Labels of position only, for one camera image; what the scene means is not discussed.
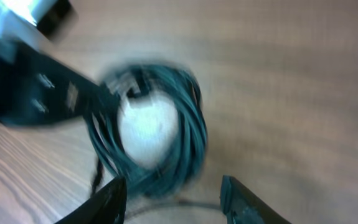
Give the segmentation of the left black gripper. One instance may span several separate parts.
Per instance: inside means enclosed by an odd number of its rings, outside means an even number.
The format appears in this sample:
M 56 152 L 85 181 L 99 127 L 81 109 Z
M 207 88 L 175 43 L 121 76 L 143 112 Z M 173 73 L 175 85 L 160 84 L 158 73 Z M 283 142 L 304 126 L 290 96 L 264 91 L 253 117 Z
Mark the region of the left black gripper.
M 121 96 L 21 41 L 0 39 L 0 123 L 43 126 L 101 114 L 118 120 Z

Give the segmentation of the black usb cable long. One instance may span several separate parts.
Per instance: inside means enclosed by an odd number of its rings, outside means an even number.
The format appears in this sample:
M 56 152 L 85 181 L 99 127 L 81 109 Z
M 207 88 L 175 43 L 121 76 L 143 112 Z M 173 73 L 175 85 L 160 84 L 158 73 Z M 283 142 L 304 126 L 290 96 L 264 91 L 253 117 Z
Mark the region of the black usb cable long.
M 117 121 L 101 114 L 85 121 L 97 155 L 92 195 L 105 172 L 124 177 L 130 195 L 149 198 L 172 195 L 199 174 L 208 134 L 202 94 L 190 70 L 129 64 L 101 82 L 118 92 L 121 102 Z

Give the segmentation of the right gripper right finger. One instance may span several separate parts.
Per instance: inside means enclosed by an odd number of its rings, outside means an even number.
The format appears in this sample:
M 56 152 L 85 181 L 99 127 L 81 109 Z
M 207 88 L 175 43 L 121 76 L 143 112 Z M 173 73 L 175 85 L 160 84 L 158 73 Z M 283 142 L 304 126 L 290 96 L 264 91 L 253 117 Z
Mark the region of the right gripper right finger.
M 290 224 L 235 177 L 224 175 L 220 208 L 228 224 Z

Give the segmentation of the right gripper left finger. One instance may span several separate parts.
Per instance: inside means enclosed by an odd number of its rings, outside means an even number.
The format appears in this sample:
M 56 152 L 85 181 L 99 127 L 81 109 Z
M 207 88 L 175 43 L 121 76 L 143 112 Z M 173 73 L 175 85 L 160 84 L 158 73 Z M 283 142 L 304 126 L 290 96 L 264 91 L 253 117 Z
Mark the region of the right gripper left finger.
M 55 224 L 124 224 L 127 186 L 115 177 L 94 196 Z

